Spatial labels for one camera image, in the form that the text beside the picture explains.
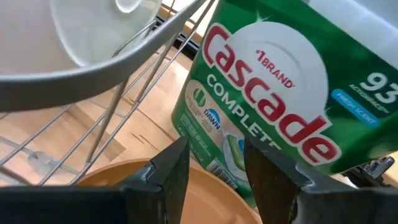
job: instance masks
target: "black clamp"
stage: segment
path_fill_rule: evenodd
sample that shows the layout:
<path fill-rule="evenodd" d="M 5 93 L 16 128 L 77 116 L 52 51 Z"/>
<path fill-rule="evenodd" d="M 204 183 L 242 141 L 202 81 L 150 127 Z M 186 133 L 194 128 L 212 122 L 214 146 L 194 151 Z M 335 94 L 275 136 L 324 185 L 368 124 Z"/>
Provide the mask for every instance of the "black clamp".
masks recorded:
<path fill-rule="evenodd" d="M 394 158 L 387 156 L 342 173 L 357 187 L 392 187 L 385 184 L 382 175 L 393 165 Z"/>

